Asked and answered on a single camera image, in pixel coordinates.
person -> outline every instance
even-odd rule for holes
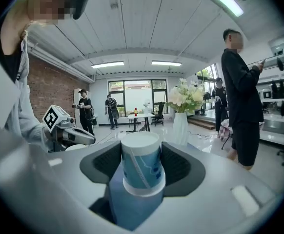
[[[79,100],[79,104],[76,105],[76,108],[80,110],[80,123],[84,130],[94,135],[91,123],[91,118],[93,115],[91,100],[88,98],[87,91],[85,89],[81,89],[79,93],[81,94],[82,98]]]
[[[226,119],[226,90],[222,86],[222,79],[216,78],[216,88],[212,91],[212,98],[216,100],[215,111],[216,111],[216,131],[219,132],[221,122]]]
[[[221,57],[229,107],[229,126],[233,129],[232,150],[228,158],[250,170],[259,146],[259,122],[264,115],[256,85],[263,65],[257,63],[249,70],[239,52],[243,49],[240,32],[227,29],[223,33],[226,48]]]
[[[105,114],[108,113],[108,118],[109,121],[111,122],[111,129],[114,130],[115,126],[114,126],[114,121],[115,121],[115,125],[116,128],[118,128],[118,122],[116,119],[114,119],[113,115],[112,115],[112,109],[116,109],[117,108],[117,102],[114,98],[111,97],[111,95],[107,96],[107,100],[105,101]]]
[[[78,0],[17,0],[0,18],[0,63],[20,92],[5,123],[7,130],[23,136],[28,143],[37,144],[46,152],[53,148],[47,127],[34,116],[28,91],[29,58],[27,31],[33,23],[56,23],[74,11]]]

black shorts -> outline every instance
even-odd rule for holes
[[[232,148],[238,153],[239,163],[254,165],[259,146],[259,123],[241,121],[232,129]]]

ceiling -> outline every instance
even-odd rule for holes
[[[282,26],[268,0],[235,0],[244,10],[231,17],[212,0],[89,0],[79,20],[30,27],[29,40],[86,74],[197,71],[224,48],[222,33],[234,28],[252,40]],[[124,61],[124,66],[91,65]],[[153,66],[153,60],[182,62]]]

flower vase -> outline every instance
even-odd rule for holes
[[[173,143],[186,146],[189,138],[186,113],[176,113],[173,122]]]

brick wall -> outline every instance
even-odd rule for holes
[[[89,89],[86,82],[74,77],[51,64],[29,55],[28,85],[30,102],[39,121],[51,104],[60,106],[74,117],[74,89]]]

